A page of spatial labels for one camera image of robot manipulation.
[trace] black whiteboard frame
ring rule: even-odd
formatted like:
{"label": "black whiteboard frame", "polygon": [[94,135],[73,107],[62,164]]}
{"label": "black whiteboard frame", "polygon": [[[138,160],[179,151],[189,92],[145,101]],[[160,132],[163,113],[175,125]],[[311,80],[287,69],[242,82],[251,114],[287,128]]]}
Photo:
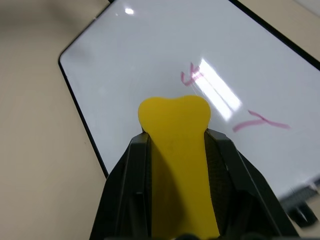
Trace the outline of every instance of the black whiteboard frame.
{"label": "black whiteboard frame", "polygon": [[[61,52],[61,54],[59,55],[58,58],[58,65],[60,67],[60,70],[62,72],[63,78],[65,80],[65,83],[70,91],[71,97],[73,99],[73,102],[75,104],[75,107],[79,113],[79,116],[82,120],[83,126],[85,128],[85,131],[89,137],[89,140],[91,142],[91,145],[93,147],[93,150],[95,152],[95,155],[100,163],[100,166],[102,168],[102,171],[104,173],[104,176],[107,178],[109,173],[107,171],[107,168],[101,158],[101,155],[99,153],[99,150],[97,148],[97,145],[95,143],[94,138],[92,137],[92,134],[90,132],[90,129],[87,125],[87,122],[85,120],[85,117],[81,111],[81,108],[78,104],[78,101],[76,99],[76,96],[72,90],[72,87],[68,81],[68,78],[66,76],[66,73],[64,71],[64,68],[61,64],[61,56],[62,54],[74,43],[74,41],[76,39],[78,39],[83,32],[85,32],[87,30],[88,27],[91,26],[91,24],[93,24],[96,19],[104,12],[107,10],[107,8],[109,6],[112,5],[113,2],[115,2],[116,0],[109,0],[110,4],[107,5],[85,28],[83,31],[81,31],[72,41],[71,43]],[[273,26],[271,26],[269,23],[267,23],[265,20],[263,20],[261,17],[259,17],[257,14],[255,14],[253,11],[251,11],[248,7],[246,7],[245,5],[243,5],[241,2],[239,2],[238,0],[228,0],[229,2],[233,3],[236,7],[238,7],[241,11],[243,11],[245,14],[247,14],[250,18],[252,18],[254,21],[256,21],[258,24],[260,24],[263,28],[265,28],[268,32],[270,32],[272,35],[274,35],[276,38],[278,38],[281,42],[283,42],[285,45],[287,45],[289,48],[291,48],[294,52],[296,52],[299,56],[301,56],[302,58],[304,58],[308,63],[310,63],[312,66],[314,66],[316,69],[318,69],[320,71],[320,62],[315,59],[313,56],[311,56],[309,53],[307,53],[305,50],[303,50],[301,47],[299,47],[297,44],[295,44],[293,41],[291,41],[289,38],[287,38],[285,35],[283,35],[281,32],[279,32],[277,29],[275,29]]]}

